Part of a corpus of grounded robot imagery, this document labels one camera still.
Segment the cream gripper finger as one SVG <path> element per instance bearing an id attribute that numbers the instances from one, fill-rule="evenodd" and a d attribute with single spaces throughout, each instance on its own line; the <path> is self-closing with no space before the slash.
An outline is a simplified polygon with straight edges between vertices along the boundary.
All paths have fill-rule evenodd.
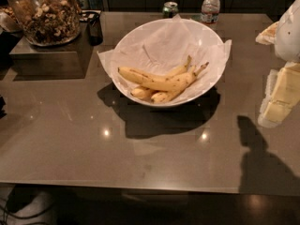
<path id="1" fill-rule="evenodd" d="M 265 28 L 258 36 L 255 41 L 263 45 L 270 45 L 275 42 L 276 30 L 278 28 L 278 22 L 274 22 Z"/>
<path id="2" fill-rule="evenodd" d="M 271 69 L 258 123 L 264 128 L 277 127 L 299 101 L 300 63 L 287 62 L 280 70 Z"/>

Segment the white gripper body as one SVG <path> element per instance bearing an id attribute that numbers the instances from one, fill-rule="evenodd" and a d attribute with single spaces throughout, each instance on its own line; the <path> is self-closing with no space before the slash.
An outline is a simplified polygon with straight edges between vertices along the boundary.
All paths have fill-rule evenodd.
<path id="1" fill-rule="evenodd" d="M 284 61 L 300 62 L 300 0 L 295 0 L 278 21 L 275 52 Z"/>

